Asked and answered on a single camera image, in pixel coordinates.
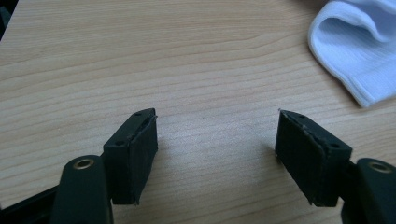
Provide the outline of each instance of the black plastic part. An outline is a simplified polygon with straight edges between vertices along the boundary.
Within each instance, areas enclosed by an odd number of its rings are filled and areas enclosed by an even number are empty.
[[[276,155],[310,203],[336,206],[338,176],[352,148],[308,117],[281,110]]]
[[[360,159],[359,195],[369,223],[396,223],[396,168],[383,161]]]
[[[105,166],[100,157],[83,156],[66,164],[49,223],[113,223]]]
[[[155,109],[132,114],[104,145],[110,197],[114,204],[139,204],[158,150]]]
[[[16,203],[0,212],[3,224],[45,224],[50,221],[50,212],[56,189],[47,189],[31,198]]]

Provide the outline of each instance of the wooden table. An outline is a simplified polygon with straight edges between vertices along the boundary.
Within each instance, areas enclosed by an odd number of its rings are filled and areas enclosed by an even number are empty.
[[[340,223],[276,162],[278,109],[396,165],[396,100],[360,108],[311,55],[320,1],[20,1],[0,43],[0,202],[155,107],[159,151],[115,223]]]

